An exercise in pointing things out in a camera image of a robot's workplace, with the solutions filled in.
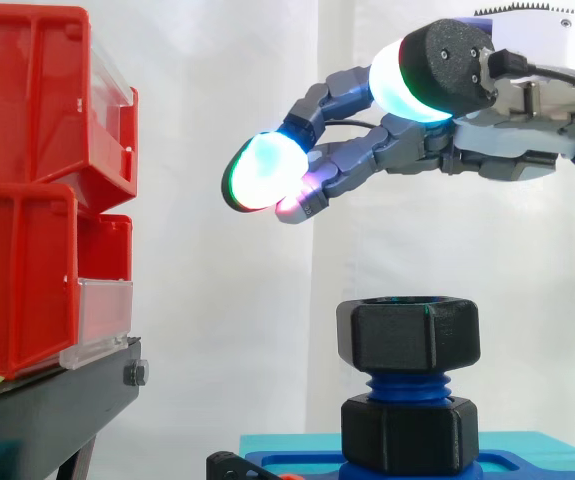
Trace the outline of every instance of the blue threaded bolt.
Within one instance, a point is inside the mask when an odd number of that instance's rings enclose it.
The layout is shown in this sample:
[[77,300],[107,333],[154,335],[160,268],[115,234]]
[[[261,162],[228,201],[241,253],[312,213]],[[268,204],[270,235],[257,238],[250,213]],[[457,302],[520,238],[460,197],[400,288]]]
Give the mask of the blue threaded bolt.
[[369,399],[376,402],[442,407],[450,403],[450,381],[444,373],[374,373],[367,385],[371,387]]

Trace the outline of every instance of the white backdrop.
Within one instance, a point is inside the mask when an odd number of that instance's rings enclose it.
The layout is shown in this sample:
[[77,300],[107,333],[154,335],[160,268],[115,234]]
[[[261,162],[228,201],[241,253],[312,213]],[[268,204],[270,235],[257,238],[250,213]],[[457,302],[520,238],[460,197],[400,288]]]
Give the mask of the white backdrop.
[[[329,71],[366,65],[414,28],[470,15],[481,5],[495,4],[323,1],[321,13],[336,12],[335,24],[352,40],[350,48],[342,44],[344,56],[333,41],[321,42],[329,51],[319,51],[319,62],[333,59]],[[321,28],[319,35],[338,32]],[[481,430],[539,430],[575,445],[570,162],[560,161],[555,175],[515,184],[475,174],[380,174],[314,223],[308,431],[337,431],[342,402],[367,390],[367,377],[336,354],[334,312],[341,300],[452,295],[476,301],[480,310],[482,359],[455,372],[452,387],[478,405]]]
[[310,84],[492,2],[78,3],[140,92],[139,197],[118,210],[134,219],[133,333],[151,363],[99,435],[91,480],[199,479],[242,433],[337,431],[366,388],[337,358],[335,307],[380,294],[477,301],[483,359],[456,391],[483,429],[575,444],[575,167],[515,185],[382,174],[298,227],[220,199],[232,154]]

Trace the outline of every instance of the red plastic drawer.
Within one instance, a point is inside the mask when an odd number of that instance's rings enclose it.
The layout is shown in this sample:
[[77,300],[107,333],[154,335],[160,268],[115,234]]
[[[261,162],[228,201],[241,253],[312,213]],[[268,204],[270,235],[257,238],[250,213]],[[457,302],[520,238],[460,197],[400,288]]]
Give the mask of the red plastic drawer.
[[[63,350],[75,368],[103,356],[105,340],[126,341],[130,265],[129,218],[77,215],[65,185],[0,185],[0,376],[57,361]],[[103,348],[71,350],[94,343]]]
[[137,105],[83,9],[0,5],[0,183],[65,183],[93,213],[130,200]]

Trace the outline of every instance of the blue tray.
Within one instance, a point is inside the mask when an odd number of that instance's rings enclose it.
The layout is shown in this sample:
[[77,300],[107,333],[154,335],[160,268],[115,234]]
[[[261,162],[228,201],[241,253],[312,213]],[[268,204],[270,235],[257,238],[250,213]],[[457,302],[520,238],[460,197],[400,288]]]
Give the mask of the blue tray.
[[[483,433],[479,464],[454,480],[575,480],[575,448],[536,432]],[[340,435],[251,435],[241,438],[241,455],[276,473],[306,480],[387,480],[344,465]],[[413,480],[438,480],[437,477]]]

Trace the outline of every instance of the white curtain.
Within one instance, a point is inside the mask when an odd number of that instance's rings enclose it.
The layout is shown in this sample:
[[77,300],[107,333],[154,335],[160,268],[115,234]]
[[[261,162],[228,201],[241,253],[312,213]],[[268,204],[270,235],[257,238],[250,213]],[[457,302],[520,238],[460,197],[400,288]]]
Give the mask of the white curtain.
[[[335,23],[345,40],[331,40],[339,32],[321,17],[319,45],[328,50],[319,49],[319,65],[334,62],[319,73],[367,65],[414,28],[494,5],[321,0],[321,14],[340,15]],[[575,8],[575,1],[568,6]],[[337,45],[345,49],[342,57]],[[378,121],[379,115],[366,118]],[[338,431],[342,402],[367,391],[367,377],[336,353],[340,301],[451,295],[474,300],[480,310],[482,359],[454,372],[452,388],[478,405],[481,430],[538,430],[575,445],[571,162],[559,161],[552,176],[514,184],[471,173],[376,175],[315,219],[313,251],[308,431]]]

